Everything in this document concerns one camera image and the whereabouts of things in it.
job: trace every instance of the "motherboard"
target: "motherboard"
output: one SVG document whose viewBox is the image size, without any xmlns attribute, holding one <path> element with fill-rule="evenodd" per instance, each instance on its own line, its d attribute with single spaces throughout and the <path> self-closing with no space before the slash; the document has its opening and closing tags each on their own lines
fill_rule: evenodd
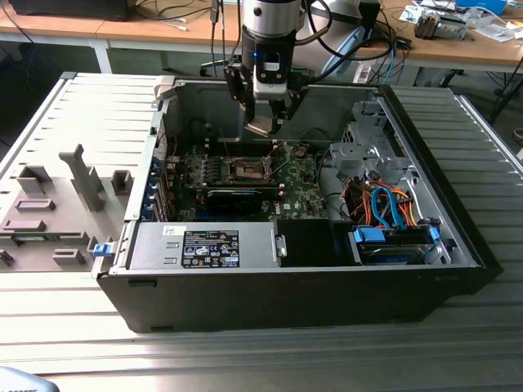
<svg viewBox="0 0 523 392">
<path fill-rule="evenodd" d="M 300 142 L 180 145 L 168 173 L 173 221 L 326 218 L 317 185 L 320 153 Z"/>
</svg>

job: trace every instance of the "warning label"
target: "warning label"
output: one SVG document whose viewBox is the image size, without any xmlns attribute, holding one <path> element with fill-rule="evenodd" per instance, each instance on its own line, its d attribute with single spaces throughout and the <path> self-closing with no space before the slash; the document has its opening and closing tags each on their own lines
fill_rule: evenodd
<svg viewBox="0 0 523 392">
<path fill-rule="evenodd" d="M 186 231 L 183 238 L 181 266 L 184 268 L 238 268 L 238 231 Z"/>
</svg>

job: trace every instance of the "metal slotted surface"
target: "metal slotted surface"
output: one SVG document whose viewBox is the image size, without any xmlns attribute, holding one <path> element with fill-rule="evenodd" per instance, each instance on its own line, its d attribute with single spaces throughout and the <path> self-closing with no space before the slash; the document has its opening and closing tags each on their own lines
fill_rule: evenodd
<svg viewBox="0 0 523 392">
<path fill-rule="evenodd" d="M 523 260 L 523 168 L 468 101 L 395 87 L 405 111 L 505 269 Z"/>
<path fill-rule="evenodd" d="M 47 231 L 86 233 L 89 238 L 117 238 L 123 225 L 127 200 L 114 194 L 114 171 L 129 171 L 136 177 L 150 121 L 156 77 L 98 75 L 79 73 L 61 79 L 42 105 L 41 113 L 25 128 L 23 136 L 0 166 L 0 225 L 10 219 L 42 219 Z M 69 166 L 59 153 L 82 145 L 82 159 L 96 169 L 101 179 L 104 208 L 90 213 L 71 183 Z M 27 195 L 16 177 L 26 166 L 44 167 L 52 178 L 47 197 L 57 205 L 48 214 L 16 215 L 12 204 Z M 77 247 L 85 260 L 82 264 L 58 265 L 52 255 L 62 242 L 33 242 L 19 247 L 5 246 L 15 258 L 12 265 L 0 263 L 0 273 L 10 271 L 89 270 L 92 258 L 85 247 Z"/>
<path fill-rule="evenodd" d="M 450 109 L 466 115 L 440 110 Z M 427 142 L 441 150 L 454 145 Z M 460 145 L 492 150 L 484 140 Z M 506 180 L 512 177 L 494 185 L 513 185 Z M 467 185 L 483 186 L 458 185 L 464 198 L 472 198 Z M 475 212 L 478 224 L 489 221 L 481 214 L 489 211 Z M 497 217 L 517 229 L 510 215 Z M 127 328 L 89 273 L 0 274 L 0 366 L 42 375 L 62 391 L 521 390 L 523 249 L 516 243 L 492 247 L 503 275 L 422 323 L 319 329 L 140 335 Z"/>
</svg>

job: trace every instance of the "green circuit board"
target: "green circuit board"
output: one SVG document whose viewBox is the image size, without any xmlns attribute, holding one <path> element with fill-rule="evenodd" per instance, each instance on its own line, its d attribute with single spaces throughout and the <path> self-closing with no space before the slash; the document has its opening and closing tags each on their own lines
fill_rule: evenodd
<svg viewBox="0 0 523 392">
<path fill-rule="evenodd" d="M 201 149 L 192 148 L 181 155 L 177 178 L 171 191 L 174 195 L 175 221 L 271 221 L 274 219 L 318 219 L 326 218 L 325 205 L 315 182 L 316 164 L 314 154 L 297 155 L 300 145 L 288 144 L 271 156 L 270 168 L 275 171 L 271 181 L 284 185 L 283 195 L 261 202 L 261 210 L 246 216 L 212 216 L 205 199 L 205 179 L 202 167 L 208 157 Z M 257 157 L 248 159 L 256 162 Z M 224 170 L 217 170 L 221 176 Z"/>
</svg>

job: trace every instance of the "wooden desk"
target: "wooden desk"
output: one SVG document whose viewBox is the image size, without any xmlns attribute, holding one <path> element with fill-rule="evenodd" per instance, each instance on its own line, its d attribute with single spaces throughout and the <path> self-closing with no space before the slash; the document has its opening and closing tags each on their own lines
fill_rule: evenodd
<svg viewBox="0 0 523 392">
<path fill-rule="evenodd" d="M 430 66 L 444 69 L 476 69 L 512 72 L 523 54 L 521 43 L 511 40 L 496 42 L 470 30 L 463 41 L 449 39 L 422 40 L 414 37 L 413 24 L 398 21 L 401 9 L 409 0 L 383 0 L 385 13 L 391 26 L 400 36 L 412 40 L 407 65 Z M 184 0 L 159 0 L 159 5 L 182 4 Z M 135 15 L 128 22 L 112 22 L 70 17 L 18 16 L 11 5 L 7 10 L 16 23 L 38 43 L 58 43 L 92 47 L 101 71 L 111 73 L 107 55 L 109 48 L 127 48 L 155 51 L 210 52 L 211 24 L 208 12 L 187 16 L 184 25 L 189 31 L 181 31 L 157 20 L 146 20 Z M 167 16 L 180 15 L 197 8 L 209 7 L 210 0 L 196 0 L 193 6 L 168 11 Z M 152 11 L 152 4 L 142 12 Z M 506 19 L 523 18 L 523 11 L 511 7 L 503 14 Z M 230 53 L 238 36 L 236 7 L 226 6 L 226 52 Z M 17 28 L 0 12 L 0 41 L 26 42 Z M 215 34 L 215 51 L 221 52 L 221 24 Z M 367 48 L 362 56 L 377 53 L 381 48 Z"/>
<path fill-rule="evenodd" d="M 169 4 L 184 3 L 185 0 L 171 0 L 162 2 L 161 7 Z M 209 0 L 196 0 L 193 7 L 183 7 L 176 10 L 167 11 L 164 16 L 182 15 L 198 9 L 210 7 Z M 226 12 L 226 45 L 234 46 L 238 37 L 238 16 L 236 6 L 225 5 Z M 156 17 L 150 4 L 142 13 Z M 134 15 L 128 22 L 110 22 L 105 21 L 98 29 L 96 35 L 98 38 L 121 39 L 132 41 L 151 41 L 151 42 L 174 42 L 187 44 L 211 44 L 211 21 L 209 11 L 202 11 L 198 14 L 187 16 L 187 23 L 172 21 L 174 25 L 183 25 L 189 31 L 181 31 L 157 20 L 147 20 L 139 15 Z M 221 22 L 217 24 L 215 33 L 215 44 L 221 45 Z"/>
</svg>

